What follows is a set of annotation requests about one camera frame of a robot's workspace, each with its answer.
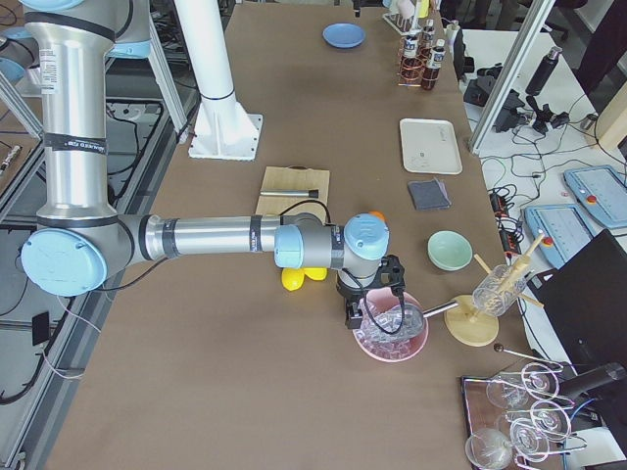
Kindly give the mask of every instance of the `black power strip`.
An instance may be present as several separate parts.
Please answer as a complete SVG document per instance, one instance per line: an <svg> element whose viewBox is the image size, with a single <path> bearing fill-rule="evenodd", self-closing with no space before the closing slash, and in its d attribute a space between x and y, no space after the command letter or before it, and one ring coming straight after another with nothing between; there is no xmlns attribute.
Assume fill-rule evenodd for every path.
<svg viewBox="0 0 627 470"><path fill-rule="evenodd" d="M521 229L522 223L520 221L514 222L509 217L509 210L507 209L506 198L500 196L494 192L490 193L490 205L494 212L494 218L499 228L499 238L501 238L501 245L506 255L520 255L520 245L518 244L519 235L518 232ZM515 229L506 229L505 220L510 223L515 223Z"/></svg>

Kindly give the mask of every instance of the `white tray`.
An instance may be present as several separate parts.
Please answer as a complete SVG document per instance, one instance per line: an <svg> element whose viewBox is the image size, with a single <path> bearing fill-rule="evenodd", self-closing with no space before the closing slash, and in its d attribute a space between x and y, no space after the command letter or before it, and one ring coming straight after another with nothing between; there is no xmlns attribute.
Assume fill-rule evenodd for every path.
<svg viewBox="0 0 627 470"><path fill-rule="evenodd" d="M447 120L402 119L403 166L412 173L460 174L461 158Z"/></svg>

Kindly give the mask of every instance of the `white label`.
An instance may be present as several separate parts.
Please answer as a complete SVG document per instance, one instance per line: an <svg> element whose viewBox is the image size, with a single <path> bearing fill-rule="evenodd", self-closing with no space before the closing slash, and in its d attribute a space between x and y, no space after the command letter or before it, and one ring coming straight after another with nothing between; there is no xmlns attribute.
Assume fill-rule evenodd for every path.
<svg viewBox="0 0 627 470"><path fill-rule="evenodd" d="M413 58L416 54L418 42L415 37L407 37L405 39L405 47L403 48L403 55L407 58Z"/></svg>
<svg viewBox="0 0 627 470"><path fill-rule="evenodd" d="M41 65L41 94L54 95L59 93L59 64L54 49L39 50Z"/></svg>
<svg viewBox="0 0 627 470"><path fill-rule="evenodd" d="M444 60L444 52L431 52L431 57L429 58L429 63L427 64L428 69L439 69L442 66L442 61Z"/></svg>

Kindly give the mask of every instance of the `pink bowl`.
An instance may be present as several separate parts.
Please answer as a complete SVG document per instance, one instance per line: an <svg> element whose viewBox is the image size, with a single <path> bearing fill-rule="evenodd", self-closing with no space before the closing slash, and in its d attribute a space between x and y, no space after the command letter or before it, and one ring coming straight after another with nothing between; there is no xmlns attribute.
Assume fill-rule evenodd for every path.
<svg viewBox="0 0 627 470"><path fill-rule="evenodd" d="M381 312L385 312L399 304L399 300L392 294L392 290L389 287L369 291L367 300L369 304L374 305L376 308L376 313L373 313L374 318ZM405 293L405 301L420 307L420 303L408 293ZM364 309L363 301L360 302L360 307ZM383 362L401 362L411 359L424 348L427 342L427 336L429 335L429 323L425 318L422 332L414 338L399 342L401 347L397 351L388 351L383 348L378 348L376 343L368 341L363 335L359 335L360 331L361 330L353 330L353 335L357 344L360 345L360 348L362 348L366 354L375 359L382 360Z"/></svg>

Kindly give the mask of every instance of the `laptop screen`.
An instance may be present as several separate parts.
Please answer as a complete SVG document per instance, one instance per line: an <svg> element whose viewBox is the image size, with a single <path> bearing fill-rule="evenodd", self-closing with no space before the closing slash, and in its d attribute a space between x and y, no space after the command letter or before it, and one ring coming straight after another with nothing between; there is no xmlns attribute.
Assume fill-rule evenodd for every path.
<svg viewBox="0 0 627 470"><path fill-rule="evenodd" d="M627 367L627 254L602 231L537 291L579 373L618 362ZM627 453L627 381L590 392Z"/></svg>

